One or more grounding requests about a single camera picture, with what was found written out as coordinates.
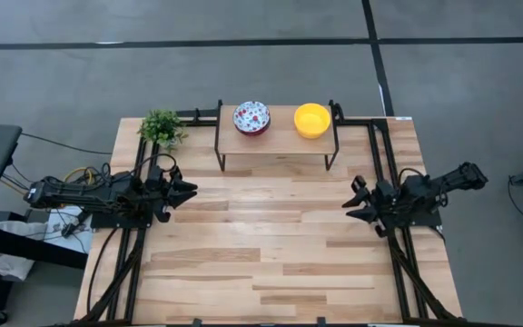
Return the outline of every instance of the white cloth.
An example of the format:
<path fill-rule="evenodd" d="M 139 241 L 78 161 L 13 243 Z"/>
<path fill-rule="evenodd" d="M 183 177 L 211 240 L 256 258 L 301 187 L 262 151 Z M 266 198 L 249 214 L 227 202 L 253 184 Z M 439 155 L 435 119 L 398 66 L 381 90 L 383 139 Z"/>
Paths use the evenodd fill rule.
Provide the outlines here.
<path fill-rule="evenodd" d="M 45 223 L 0 222 L 0 230 L 41 241 L 45 237 Z M 12 275 L 24 281 L 34 265 L 33 260 L 0 253 L 0 275 Z"/>

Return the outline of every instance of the bowl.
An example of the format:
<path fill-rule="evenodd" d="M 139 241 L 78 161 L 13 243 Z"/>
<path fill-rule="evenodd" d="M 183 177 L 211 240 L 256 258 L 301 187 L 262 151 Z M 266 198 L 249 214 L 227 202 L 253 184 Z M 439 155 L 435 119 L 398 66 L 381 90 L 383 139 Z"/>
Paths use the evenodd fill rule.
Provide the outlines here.
<path fill-rule="evenodd" d="M 298 133 L 305 138 L 319 138 L 331 125 L 331 113 L 319 104 L 303 104 L 294 114 Z"/>
<path fill-rule="evenodd" d="M 262 134 L 270 127 L 270 109 L 257 101 L 240 104 L 233 111 L 233 124 L 242 134 Z"/>

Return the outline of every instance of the white label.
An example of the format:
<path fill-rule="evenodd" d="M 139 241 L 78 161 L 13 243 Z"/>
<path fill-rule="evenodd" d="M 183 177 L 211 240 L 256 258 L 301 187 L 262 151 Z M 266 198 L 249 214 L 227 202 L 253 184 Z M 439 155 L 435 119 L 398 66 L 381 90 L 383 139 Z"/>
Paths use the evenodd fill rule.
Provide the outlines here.
<path fill-rule="evenodd" d="M 29 190 L 29 194 L 27 195 L 27 198 L 30 199 L 32 197 L 32 195 L 34 195 L 34 193 L 35 193 L 35 189 Z"/>

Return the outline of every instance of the wooden table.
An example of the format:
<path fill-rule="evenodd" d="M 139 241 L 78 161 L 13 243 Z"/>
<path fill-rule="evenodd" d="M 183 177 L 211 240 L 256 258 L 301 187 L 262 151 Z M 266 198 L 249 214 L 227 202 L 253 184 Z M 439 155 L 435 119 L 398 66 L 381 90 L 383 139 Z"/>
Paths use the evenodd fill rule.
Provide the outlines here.
<path fill-rule="evenodd" d="M 113 173 L 133 167 L 140 123 L 121 121 Z M 389 128 L 398 168 L 424 171 L 413 122 L 389 118 Z M 133 323 L 314 323 L 318 316 L 330 323 L 401 322 L 386 240 L 340 208 L 353 196 L 356 174 L 370 185 L 376 180 L 366 128 L 339 127 L 340 153 L 329 172 L 321 156 L 284 154 L 234 156 L 221 172 L 214 127 L 187 132 L 174 155 L 199 194 L 173 211 L 169 223 L 148 230 Z M 166 160 L 159 164 L 168 166 Z M 421 276 L 448 310 L 460 314 L 443 242 L 429 228 L 411 231 Z M 94 235 L 76 319 L 85 315 L 90 276 L 108 233 Z M 119 234 L 100 262 L 93 302 L 113 278 Z M 116 317 L 123 317 L 127 289 L 125 281 Z"/>

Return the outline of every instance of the small wooden shelf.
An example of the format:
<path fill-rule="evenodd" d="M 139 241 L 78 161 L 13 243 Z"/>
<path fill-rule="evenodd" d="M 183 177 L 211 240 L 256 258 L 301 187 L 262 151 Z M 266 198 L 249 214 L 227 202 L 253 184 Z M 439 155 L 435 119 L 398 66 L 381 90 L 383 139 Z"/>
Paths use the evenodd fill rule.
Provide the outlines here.
<path fill-rule="evenodd" d="M 306 139 L 298 134 L 294 124 L 297 105 L 268 105 L 271 125 L 263 134 L 241 134 L 233 124 L 233 111 L 238 105 L 221 105 L 217 119 L 215 152 L 222 171 L 227 154 L 322 154 L 326 169 L 330 170 L 338 152 L 336 122 L 331 120 L 328 130 L 317 139 Z M 325 105 L 332 117 L 332 110 Z"/>

